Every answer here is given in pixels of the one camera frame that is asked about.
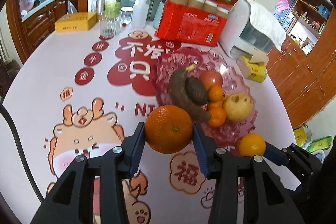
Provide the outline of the mandarin orange front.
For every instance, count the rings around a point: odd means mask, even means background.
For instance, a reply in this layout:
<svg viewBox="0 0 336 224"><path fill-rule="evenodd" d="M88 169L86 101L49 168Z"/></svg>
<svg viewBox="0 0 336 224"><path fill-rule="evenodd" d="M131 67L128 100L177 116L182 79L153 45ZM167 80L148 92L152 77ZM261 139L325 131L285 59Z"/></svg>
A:
<svg viewBox="0 0 336 224"><path fill-rule="evenodd" d="M242 137L238 142L238 150L240 156L262 156L266 150L266 142L260 135L249 133Z"/></svg>

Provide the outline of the mandarin orange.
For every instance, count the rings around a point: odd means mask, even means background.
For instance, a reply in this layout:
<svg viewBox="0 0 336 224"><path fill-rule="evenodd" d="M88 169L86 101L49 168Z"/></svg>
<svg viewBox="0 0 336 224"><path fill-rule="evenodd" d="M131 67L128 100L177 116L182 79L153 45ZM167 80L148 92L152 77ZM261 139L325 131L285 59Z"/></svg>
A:
<svg viewBox="0 0 336 224"><path fill-rule="evenodd" d="M220 127L226 121L226 112L220 107L213 107L208 110L210 119L207 124L210 127Z"/></svg>
<svg viewBox="0 0 336 224"><path fill-rule="evenodd" d="M266 142L260 135L249 133L242 137L238 142L238 150L240 156L262 156L266 150Z"/></svg>
<svg viewBox="0 0 336 224"><path fill-rule="evenodd" d="M159 106L146 119L146 142L159 153L181 151L191 142L192 136L193 122L189 114L177 106Z"/></svg>
<svg viewBox="0 0 336 224"><path fill-rule="evenodd" d="M207 91L208 98L211 102L220 101L223 97L222 87L218 84L214 84Z"/></svg>

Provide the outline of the yellow pear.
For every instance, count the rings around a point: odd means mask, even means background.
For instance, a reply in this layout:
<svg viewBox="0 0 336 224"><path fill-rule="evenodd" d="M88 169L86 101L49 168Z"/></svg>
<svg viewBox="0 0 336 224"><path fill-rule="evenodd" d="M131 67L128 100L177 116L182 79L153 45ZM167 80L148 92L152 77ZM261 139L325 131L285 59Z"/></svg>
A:
<svg viewBox="0 0 336 224"><path fill-rule="evenodd" d="M252 98L245 93L231 94L223 104L226 116L233 122L245 120L253 110Z"/></svg>

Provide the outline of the small mandarin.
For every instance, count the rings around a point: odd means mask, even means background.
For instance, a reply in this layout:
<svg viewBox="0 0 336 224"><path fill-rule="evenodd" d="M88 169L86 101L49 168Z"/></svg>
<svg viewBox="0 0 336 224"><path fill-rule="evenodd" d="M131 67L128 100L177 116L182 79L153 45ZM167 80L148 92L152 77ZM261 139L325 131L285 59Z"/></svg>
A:
<svg viewBox="0 0 336 224"><path fill-rule="evenodd" d="M217 102L209 102L207 104L208 109L212 109L212 108L222 108L224 104L223 100L219 100Z"/></svg>

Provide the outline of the red apple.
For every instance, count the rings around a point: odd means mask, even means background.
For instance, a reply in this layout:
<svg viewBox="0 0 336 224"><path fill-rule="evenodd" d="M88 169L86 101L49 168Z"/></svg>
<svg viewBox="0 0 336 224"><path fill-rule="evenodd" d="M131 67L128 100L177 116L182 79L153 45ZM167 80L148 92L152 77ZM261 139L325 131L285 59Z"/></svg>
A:
<svg viewBox="0 0 336 224"><path fill-rule="evenodd" d="M222 75L216 71L202 71L200 73L199 79L204 85L206 90L209 90L214 84L222 86L223 78Z"/></svg>

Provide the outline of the dark avocado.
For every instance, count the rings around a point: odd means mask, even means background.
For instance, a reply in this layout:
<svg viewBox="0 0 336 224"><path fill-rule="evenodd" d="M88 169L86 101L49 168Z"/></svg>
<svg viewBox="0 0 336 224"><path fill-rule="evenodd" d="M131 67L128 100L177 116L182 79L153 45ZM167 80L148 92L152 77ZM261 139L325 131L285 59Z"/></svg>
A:
<svg viewBox="0 0 336 224"><path fill-rule="evenodd" d="M195 77L187 77L185 89L188 97L197 105L203 106L208 102L207 91L201 80Z"/></svg>

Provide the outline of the overripe brown banana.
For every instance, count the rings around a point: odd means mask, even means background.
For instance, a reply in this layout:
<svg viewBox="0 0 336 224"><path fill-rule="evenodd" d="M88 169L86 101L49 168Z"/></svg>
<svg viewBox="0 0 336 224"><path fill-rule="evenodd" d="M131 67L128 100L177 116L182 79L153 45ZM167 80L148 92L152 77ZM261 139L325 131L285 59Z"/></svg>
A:
<svg viewBox="0 0 336 224"><path fill-rule="evenodd" d="M193 122L208 122L210 120L209 113L188 97L185 88L187 73L196 67L195 64L191 64L174 71L169 79L168 91L173 104L185 110Z"/></svg>

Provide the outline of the pink glass fruit bowl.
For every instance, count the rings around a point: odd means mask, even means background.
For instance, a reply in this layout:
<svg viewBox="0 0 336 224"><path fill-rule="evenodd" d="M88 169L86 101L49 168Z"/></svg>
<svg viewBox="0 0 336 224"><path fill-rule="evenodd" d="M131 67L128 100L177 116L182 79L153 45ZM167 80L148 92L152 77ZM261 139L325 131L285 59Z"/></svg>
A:
<svg viewBox="0 0 336 224"><path fill-rule="evenodd" d="M165 53L155 65L154 90L160 105L177 103L218 145L233 147L255 129L251 90L216 50Z"/></svg>

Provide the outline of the yellow tissue box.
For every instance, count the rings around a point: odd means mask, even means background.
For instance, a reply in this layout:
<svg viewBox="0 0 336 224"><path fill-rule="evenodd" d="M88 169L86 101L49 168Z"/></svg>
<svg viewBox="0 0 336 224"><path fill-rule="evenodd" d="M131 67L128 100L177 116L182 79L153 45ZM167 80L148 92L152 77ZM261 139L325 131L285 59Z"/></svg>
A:
<svg viewBox="0 0 336 224"><path fill-rule="evenodd" d="M236 64L245 79L263 83L267 77L266 65L269 57L264 53L252 55L251 58L240 56Z"/></svg>

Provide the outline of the white countertop appliance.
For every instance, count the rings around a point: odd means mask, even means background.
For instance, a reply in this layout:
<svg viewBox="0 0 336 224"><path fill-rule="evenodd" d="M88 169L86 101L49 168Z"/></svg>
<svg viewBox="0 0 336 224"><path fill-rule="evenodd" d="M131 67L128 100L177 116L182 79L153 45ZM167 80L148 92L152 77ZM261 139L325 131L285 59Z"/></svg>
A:
<svg viewBox="0 0 336 224"><path fill-rule="evenodd" d="M219 38L222 49L232 59L248 57L261 52L267 55L273 42L258 26L263 16L272 14L254 0L238 0L228 14L228 19Z"/></svg>

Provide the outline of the white cloth on appliance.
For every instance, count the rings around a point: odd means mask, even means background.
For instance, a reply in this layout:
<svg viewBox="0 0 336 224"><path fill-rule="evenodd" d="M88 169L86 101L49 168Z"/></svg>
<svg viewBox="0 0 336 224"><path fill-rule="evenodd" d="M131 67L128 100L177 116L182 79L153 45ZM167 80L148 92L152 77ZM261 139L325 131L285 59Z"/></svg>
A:
<svg viewBox="0 0 336 224"><path fill-rule="evenodd" d="M249 22L260 33L268 37L276 49L281 51L286 32L278 20L263 5L254 0L246 0L250 7Z"/></svg>

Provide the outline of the red paper cup package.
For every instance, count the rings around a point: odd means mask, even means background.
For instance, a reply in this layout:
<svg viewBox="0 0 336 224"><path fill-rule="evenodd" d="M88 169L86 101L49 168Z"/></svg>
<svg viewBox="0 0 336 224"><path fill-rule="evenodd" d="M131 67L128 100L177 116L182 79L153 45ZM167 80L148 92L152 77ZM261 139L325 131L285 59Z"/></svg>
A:
<svg viewBox="0 0 336 224"><path fill-rule="evenodd" d="M155 35L160 39L214 47L232 7L211 0L166 0Z"/></svg>

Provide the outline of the yellow tin box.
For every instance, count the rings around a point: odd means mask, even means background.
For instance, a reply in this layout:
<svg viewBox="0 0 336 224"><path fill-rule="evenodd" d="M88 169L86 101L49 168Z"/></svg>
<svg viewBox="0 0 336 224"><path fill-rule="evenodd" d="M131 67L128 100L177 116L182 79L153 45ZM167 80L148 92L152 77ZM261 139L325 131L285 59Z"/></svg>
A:
<svg viewBox="0 0 336 224"><path fill-rule="evenodd" d="M97 22L96 12L76 12L63 15L55 22L55 31L89 31Z"/></svg>

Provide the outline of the clear drinking glass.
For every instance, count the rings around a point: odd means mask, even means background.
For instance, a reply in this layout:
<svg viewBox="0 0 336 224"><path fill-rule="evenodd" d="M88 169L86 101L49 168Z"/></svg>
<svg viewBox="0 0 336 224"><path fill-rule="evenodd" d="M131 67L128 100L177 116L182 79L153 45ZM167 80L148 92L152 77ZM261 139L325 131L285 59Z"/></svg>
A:
<svg viewBox="0 0 336 224"><path fill-rule="evenodd" d="M103 39L111 39L120 33L121 14L111 18L105 14L100 16L100 36Z"/></svg>

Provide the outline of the clear bottle green label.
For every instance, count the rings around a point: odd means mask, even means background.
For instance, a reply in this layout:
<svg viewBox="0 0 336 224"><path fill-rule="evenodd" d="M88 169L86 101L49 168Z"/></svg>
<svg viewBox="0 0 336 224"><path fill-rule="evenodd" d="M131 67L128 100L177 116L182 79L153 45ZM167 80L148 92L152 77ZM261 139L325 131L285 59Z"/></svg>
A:
<svg viewBox="0 0 336 224"><path fill-rule="evenodd" d="M122 0L105 0L105 14L108 18L114 19L121 10Z"/></svg>

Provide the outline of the small glass jar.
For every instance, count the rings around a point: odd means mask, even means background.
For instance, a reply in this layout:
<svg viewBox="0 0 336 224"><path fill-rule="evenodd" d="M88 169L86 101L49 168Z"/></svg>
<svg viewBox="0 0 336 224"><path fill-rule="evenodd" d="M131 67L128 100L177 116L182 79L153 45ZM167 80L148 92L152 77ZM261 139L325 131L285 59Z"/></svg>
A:
<svg viewBox="0 0 336 224"><path fill-rule="evenodd" d="M129 24L133 15L133 7L125 6L121 8L122 11L122 24Z"/></svg>

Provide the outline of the white squeeze bottle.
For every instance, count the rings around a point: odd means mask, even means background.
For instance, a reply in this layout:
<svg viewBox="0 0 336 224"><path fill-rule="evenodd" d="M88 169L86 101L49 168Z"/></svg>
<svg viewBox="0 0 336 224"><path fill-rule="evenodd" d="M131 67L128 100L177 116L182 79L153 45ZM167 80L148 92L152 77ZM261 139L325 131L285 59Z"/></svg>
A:
<svg viewBox="0 0 336 224"><path fill-rule="evenodd" d="M146 25L148 5L147 0L136 0L133 6L131 24L134 28L141 29Z"/></svg>

